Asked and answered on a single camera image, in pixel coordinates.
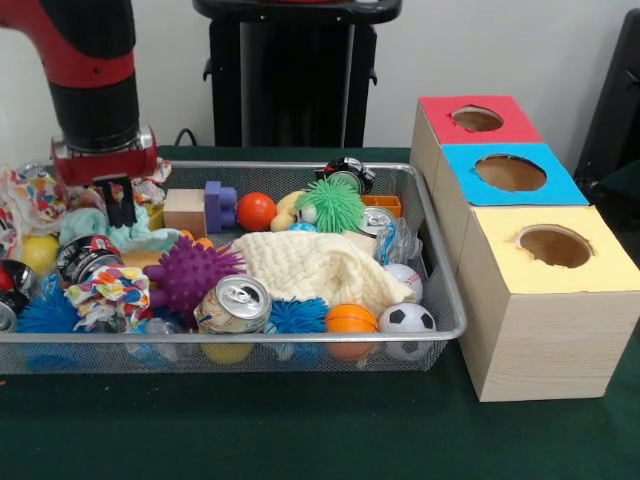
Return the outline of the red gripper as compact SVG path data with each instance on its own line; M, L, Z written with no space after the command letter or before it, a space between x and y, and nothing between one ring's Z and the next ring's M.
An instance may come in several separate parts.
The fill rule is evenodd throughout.
M87 185L105 179L121 180L121 214L125 225L136 222L134 191L129 178L147 177L157 168L157 145L152 129L142 127L137 137L116 150L83 152L67 145L62 138L52 139L52 161L58 177L67 186ZM111 182L104 182L104 201L109 224L121 226L120 205Z

